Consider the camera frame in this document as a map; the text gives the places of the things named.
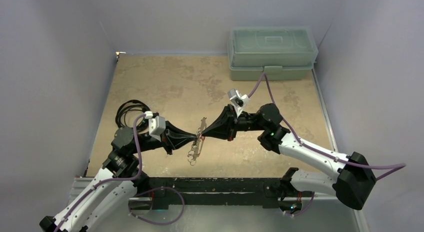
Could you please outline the metal keyring plate with rings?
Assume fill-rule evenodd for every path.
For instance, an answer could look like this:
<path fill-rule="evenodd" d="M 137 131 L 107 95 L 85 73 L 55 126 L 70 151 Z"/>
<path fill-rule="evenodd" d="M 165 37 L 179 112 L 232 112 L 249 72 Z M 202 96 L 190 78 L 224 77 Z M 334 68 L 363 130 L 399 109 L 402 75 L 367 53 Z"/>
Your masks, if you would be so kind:
<path fill-rule="evenodd" d="M 197 158 L 200 156 L 203 148 L 205 137 L 202 136 L 202 131 L 207 127 L 206 120 L 207 117 L 203 117 L 201 119 L 200 126 L 196 131 L 197 139 L 192 143 L 191 149 L 187 154 L 187 161 L 191 166 L 194 166 L 196 164 Z"/>

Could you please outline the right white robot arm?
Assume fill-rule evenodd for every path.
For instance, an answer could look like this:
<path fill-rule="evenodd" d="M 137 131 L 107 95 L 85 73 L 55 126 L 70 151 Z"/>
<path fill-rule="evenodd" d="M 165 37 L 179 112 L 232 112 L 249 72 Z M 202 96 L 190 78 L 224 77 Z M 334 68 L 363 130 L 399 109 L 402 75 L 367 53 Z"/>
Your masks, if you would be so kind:
<path fill-rule="evenodd" d="M 280 111 L 272 103 L 261 106 L 256 113 L 243 111 L 240 115 L 229 104 L 201 134 L 232 141 L 239 131 L 261 131 L 257 139 L 267 151 L 292 157 L 318 170 L 317 173 L 301 169 L 287 172 L 288 178 L 280 183 L 284 194 L 292 196 L 298 191 L 328 194 L 351 209 L 361 210 L 377 182 L 365 156 L 299 142 L 294 132 L 281 125 L 282 120 Z"/>

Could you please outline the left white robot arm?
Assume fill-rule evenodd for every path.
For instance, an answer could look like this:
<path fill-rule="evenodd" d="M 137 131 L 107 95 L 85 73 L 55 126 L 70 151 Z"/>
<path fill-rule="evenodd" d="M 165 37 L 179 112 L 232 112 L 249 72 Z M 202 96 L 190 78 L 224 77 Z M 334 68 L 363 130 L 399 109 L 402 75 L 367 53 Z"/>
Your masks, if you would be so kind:
<path fill-rule="evenodd" d="M 150 190 L 149 177 L 139 169 L 138 152 L 164 148 L 170 155 L 195 142 L 198 135 L 185 132 L 169 121 L 149 120 L 149 131 L 139 134 L 130 127 L 116 131 L 112 151 L 92 181 L 61 212 L 44 217 L 44 232 L 93 232 L 109 214 L 133 196 Z"/>

